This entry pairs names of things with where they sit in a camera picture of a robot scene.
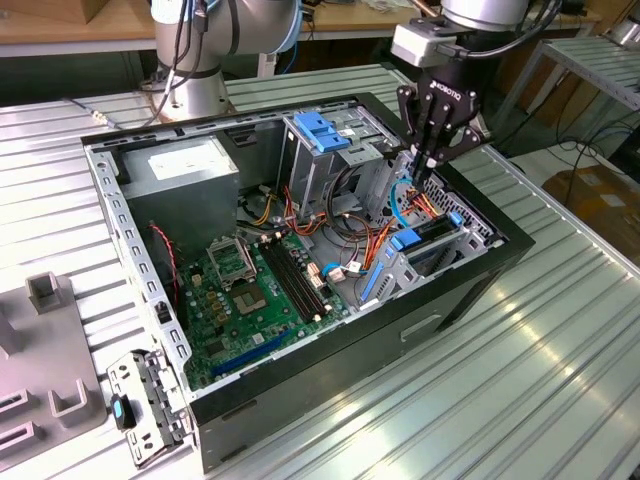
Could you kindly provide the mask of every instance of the blue plastic clip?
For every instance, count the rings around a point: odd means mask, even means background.
[[[464,224],[464,217],[460,215],[458,212],[449,213],[449,219],[456,227],[459,227],[460,225]]]
[[[415,231],[410,228],[405,228],[391,237],[391,244],[396,247],[396,250],[401,252],[405,248],[410,247],[421,240],[422,239]]]
[[[293,121],[321,153],[351,145],[351,142],[336,132],[333,125],[318,112],[299,113],[293,116]]]

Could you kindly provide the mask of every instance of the ribbed metal surface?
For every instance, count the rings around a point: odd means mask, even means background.
[[[370,66],[231,82],[229,90],[241,110],[373,91],[397,111],[399,81]],[[149,116],[136,95],[87,101],[119,122]],[[71,275],[104,380],[106,367],[144,348],[146,336],[77,142],[101,130],[93,125],[63,103],[0,110],[0,288],[48,269]],[[637,272],[490,149],[455,165],[536,240],[532,251],[455,327],[216,475],[625,478],[640,463]],[[197,462],[185,446],[138,473],[109,419],[3,478],[197,478]]]
[[[630,52],[606,38],[570,38],[543,42],[544,54],[591,82],[629,108],[640,108],[640,52]]]

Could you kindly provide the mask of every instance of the cardboard box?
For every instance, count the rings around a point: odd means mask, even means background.
[[[55,18],[73,23],[89,23],[109,0],[0,0],[0,9]]]
[[[571,171],[559,172],[542,186],[564,203]],[[640,194],[606,167],[576,171],[567,204],[580,220],[620,253],[640,265]]]

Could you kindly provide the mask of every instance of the ram slot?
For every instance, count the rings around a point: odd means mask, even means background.
[[[316,315],[326,314],[322,302],[304,275],[300,273],[289,252],[280,243],[261,245],[260,252],[284,293],[305,322],[313,321]]]

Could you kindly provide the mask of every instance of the green circuit board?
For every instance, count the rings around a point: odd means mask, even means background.
[[[312,260],[295,235],[282,239],[283,247],[296,256],[301,273],[308,280],[306,265]],[[250,245],[249,255],[257,274],[252,283],[239,282],[225,291],[210,258],[205,254],[197,262],[179,269],[186,302],[185,335],[192,356],[185,365],[185,373],[192,390],[206,387],[219,375],[212,370],[237,359],[243,354],[253,355],[250,362],[238,365],[228,373],[245,367],[335,323],[348,315],[340,297],[333,291],[318,298],[329,306],[328,313],[318,322],[305,323],[289,300],[276,276],[262,257],[257,244]],[[223,249],[216,253],[216,262],[237,268],[237,253]]]

